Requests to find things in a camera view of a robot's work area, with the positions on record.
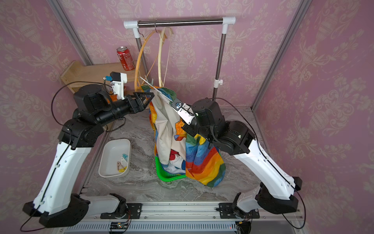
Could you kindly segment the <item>wooden clothes hanger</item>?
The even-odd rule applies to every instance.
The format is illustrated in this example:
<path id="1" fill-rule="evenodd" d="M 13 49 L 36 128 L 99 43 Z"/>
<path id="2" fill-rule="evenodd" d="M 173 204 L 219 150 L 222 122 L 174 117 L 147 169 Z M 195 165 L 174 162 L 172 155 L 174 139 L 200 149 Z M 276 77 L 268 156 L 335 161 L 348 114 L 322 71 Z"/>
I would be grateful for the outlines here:
<path id="1" fill-rule="evenodd" d="M 165 40 L 168 39 L 168 36 L 173 36 L 174 32 L 171 29 L 171 27 L 165 27 L 162 29 L 161 33 L 159 34 L 159 47 L 158 47 L 158 56 L 157 56 L 157 76 L 158 76 L 158 84 L 159 87 L 165 86 L 165 79 L 166 79 L 166 73 L 162 76 L 162 65 L 161 65 L 161 59 L 162 59 L 162 49 L 165 43 Z"/>
<path id="2" fill-rule="evenodd" d="M 136 40 L 136 43 L 137 43 L 137 46 L 138 46 L 138 50 L 139 50 L 139 53 L 138 53 L 138 58 L 137 58 L 137 61 L 136 61 L 136 66 L 135 66 L 135 78 L 134 78 L 134 88 L 135 88 L 135 91 L 136 92 L 140 92 L 140 88 L 142 86 L 143 83 L 145 83 L 145 81 L 141 82 L 139 79 L 140 79 L 140 63 L 142 63 L 143 65 L 143 68 L 144 68 L 144 79 L 149 82 L 150 84 L 153 84 L 153 81 L 154 79 L 150 76 L 150 73 L 154 67 L 154 64 L 151 66 L 150 69 L 148 69 L 147 67 L 147 61 L 146 61 L 146 58 L 145 58 L 145 54 L 144 54 L 144 49 L 145 49 L 145 46 L 147 45 L 149 39 L 151 38 L 151 36 L 155 33 L 158 33 L 157 30 L 155 30 L 154 32 L 151 32 L 145 39 L 144 39 L 144 42 L 142 42 L 141 40 L 141 34 L 138 30 L 138 28 L 134 28 L 133 29 L 133 33 L 134 33 L 134 36 L 135 36 L 135 40 Z"/>

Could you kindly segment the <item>rainbow striped jacket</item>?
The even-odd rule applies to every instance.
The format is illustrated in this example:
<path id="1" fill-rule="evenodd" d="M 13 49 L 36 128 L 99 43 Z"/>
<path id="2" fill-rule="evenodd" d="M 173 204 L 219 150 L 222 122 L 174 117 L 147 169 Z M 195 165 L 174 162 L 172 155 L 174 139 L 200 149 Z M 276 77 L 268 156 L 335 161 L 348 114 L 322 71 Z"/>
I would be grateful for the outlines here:
<path id="1" fill-rule="evenodd" d="M 159 88 L 172 100 L 176 93 L 168 88 Z M 148 85 L 141 87 L 143 92 L 152 92 L 150 124 L 154 131 L 154 154 L 161 164 L 167 165 L 171 150 L 177 151 L 186 161 L 185 175 L 203 185 L 213 188 L 220 184 L 226 173 L 226 165 L 216 147 L 200 135 L 192 137 L 182 127 L 183 120 L 175 110 L 162 100 L 159 94 Z"/>

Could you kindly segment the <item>teal clothespin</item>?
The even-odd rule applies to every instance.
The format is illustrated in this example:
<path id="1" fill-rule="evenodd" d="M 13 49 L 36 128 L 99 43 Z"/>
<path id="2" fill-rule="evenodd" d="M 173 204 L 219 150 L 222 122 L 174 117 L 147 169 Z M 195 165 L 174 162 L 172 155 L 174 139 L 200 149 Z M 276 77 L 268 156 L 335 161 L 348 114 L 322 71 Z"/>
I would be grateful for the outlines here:
<path id="1" fill-rule="evenodd" d="M 126 154 L 123 154 L 122 155 L 122 159 L 125 161 L 125 162 L 128 162 L 129 160 L 128 160 L 128 155 L 126 155 Z"/>

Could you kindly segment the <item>white clothespin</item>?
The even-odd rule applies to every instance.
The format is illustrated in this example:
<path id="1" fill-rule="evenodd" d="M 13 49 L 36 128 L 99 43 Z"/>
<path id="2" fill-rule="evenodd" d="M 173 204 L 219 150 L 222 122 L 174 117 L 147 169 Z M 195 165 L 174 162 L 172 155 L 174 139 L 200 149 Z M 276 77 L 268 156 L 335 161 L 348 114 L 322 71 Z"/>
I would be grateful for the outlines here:
<path id="1" fill-rule="evenodd" d="M 121 158 L 121 165 L 122 165 L 122 167 L 127 167 L 128 166 L 127 160 L 124 159 L 123 157 Z"/>

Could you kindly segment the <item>yellow clothespin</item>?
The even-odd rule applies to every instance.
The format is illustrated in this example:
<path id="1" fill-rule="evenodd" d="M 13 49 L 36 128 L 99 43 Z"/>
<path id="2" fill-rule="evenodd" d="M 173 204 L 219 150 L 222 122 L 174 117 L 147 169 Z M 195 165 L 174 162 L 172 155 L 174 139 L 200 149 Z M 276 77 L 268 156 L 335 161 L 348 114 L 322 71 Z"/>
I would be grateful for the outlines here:
<path id="1" fill-rule="evenodd" d="M 119 171 L 119 173 L 123 173 L 123 172 L 126 171 L 126 169 L 127 169 L 127 167 L 119 167 L 118 171 Z"/>

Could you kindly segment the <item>white wire clothes hanger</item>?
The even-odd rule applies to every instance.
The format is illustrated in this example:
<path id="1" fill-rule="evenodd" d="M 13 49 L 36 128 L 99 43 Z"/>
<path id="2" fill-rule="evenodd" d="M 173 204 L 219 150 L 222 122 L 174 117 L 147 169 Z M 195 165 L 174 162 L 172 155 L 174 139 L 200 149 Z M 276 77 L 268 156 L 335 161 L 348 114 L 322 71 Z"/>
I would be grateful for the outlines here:
<path id="1" fill-rule="evenodd" d="M 139 77 L 143 82 L 145 82 L 150 88 L 154 89 L 160 96 L 162 100 L 164 100 L 167 104 L 172 102 L 172 99 L 164 94 L 159 88 L 154 87 L 151 83 L 149 83 L 146 79 Z"/>

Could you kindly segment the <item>blue red white jacket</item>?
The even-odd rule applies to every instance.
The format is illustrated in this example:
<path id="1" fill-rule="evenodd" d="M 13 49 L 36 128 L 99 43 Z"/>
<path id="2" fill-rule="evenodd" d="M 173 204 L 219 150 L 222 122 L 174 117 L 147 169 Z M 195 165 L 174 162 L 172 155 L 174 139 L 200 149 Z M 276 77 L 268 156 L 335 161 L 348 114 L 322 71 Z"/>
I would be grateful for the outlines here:
<path id="1" fill-rule="evenodd" d="M 186 161 L 177 151 L 171 150 L 168 164 L 162 164 L 162 168 L 172 175 L 184 175 L 186 173 Z"/>

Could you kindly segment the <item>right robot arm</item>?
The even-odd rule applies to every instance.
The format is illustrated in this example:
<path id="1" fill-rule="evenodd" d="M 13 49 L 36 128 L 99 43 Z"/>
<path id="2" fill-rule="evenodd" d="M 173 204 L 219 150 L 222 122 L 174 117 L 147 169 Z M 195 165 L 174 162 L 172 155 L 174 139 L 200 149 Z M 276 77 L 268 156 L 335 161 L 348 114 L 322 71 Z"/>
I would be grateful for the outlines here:
<path id="1" fill-rule="evenodd" d="M 226 121 L 214 98 L 205 98 L 189 106 L 178 101 L 183 130 L 192 137 L 201 135 L 219 150 L 234 156 L 261 181 L 255 189 L 238 193 L 232 203 L 237 216 L 263 209 L 275 215 L 295 213 L 303 202 L 299 191 L 303 181 L 288 175 L 265 152 L 248 121 Z"/>

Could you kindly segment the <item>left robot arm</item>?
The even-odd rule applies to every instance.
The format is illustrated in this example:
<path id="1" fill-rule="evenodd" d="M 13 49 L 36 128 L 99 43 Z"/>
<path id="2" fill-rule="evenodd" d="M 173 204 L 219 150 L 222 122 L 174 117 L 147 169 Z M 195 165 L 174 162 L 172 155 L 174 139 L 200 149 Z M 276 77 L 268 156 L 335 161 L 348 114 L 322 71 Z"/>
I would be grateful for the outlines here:
<path id="1" fill-rule="evenodd" d="M 74 226 L 93 215 L 129 217 L 126 199 L 120 195 L 81 198 L 72 190 L 86 157 L 104 133 L 103 127 L 144 111 L 153 98 L 152 92 L 135 92 L 113 101 L 99 84 L 85 85 L 75 92 L 77 109 L 62 125 L 46 181 L 38 196 L 24 204 L 22 210 L 30 218 L 38 218 L 44 228 Z"/>

